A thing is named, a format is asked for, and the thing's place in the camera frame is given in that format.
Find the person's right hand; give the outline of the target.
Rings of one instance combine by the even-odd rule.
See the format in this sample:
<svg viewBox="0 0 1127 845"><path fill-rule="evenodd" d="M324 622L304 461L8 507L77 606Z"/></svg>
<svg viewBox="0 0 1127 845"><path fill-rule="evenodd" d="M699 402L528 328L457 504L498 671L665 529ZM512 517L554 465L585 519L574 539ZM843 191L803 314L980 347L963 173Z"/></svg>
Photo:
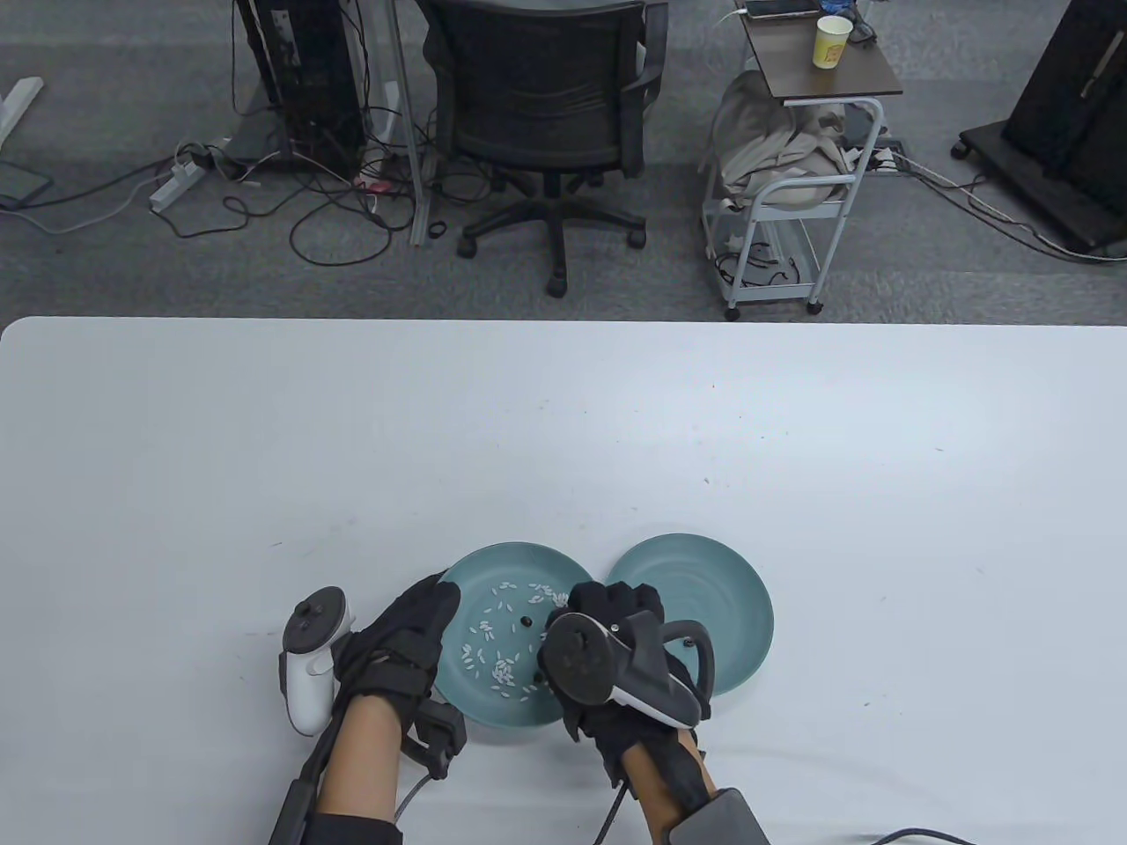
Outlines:
<svg viewBox="0 0 1127 845"><path fill-rule="evenodd" d="M573 740L594 740L613 785L630 783L625 753L641 748L682 804L706 804L699 760L681 742L710 717L715 668L702 681L666 651L664 633L702 628L667 622L655 588L625 582L577 584L549 616L540 671L564 712Z"/></svg>

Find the person's left hand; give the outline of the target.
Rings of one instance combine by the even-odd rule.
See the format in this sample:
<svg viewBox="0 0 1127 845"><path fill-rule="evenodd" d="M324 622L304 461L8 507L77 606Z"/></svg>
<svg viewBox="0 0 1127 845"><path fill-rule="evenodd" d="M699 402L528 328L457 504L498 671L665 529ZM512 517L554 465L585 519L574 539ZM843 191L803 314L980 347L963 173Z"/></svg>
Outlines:
<svg viewBox="0 0 1127 845"><path fill-rule="evenodd" d="M403 592L369 628L343 635L332 647L338 684L334 715L341 715L356 697L383 699L406 733L431 697L442 639L460 604L458 584L431 575Z"/></svg>

